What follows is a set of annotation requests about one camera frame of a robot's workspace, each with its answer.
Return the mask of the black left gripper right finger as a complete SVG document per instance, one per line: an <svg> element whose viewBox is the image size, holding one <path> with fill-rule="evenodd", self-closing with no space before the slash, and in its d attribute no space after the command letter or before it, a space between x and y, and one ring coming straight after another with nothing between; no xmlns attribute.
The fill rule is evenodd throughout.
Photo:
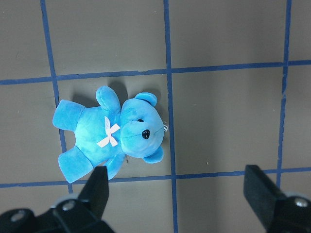
<svg viewBox="0 0 311 233"><path fill-rule="evenodd" d="M260 169L246 165L243 194L264 228L291 228L287 211L290 198Z"/></svg>

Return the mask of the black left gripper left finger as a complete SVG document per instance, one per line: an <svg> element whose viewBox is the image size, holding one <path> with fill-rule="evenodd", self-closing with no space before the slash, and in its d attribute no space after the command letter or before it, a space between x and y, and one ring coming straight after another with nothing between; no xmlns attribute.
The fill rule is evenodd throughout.
<svg viewBox="0 0 311 233"><path fill-rule="evenodd" d="M108 184L106 166L97 166L78 196L78 200L99 219L102 218L108 201Z"/></svg>

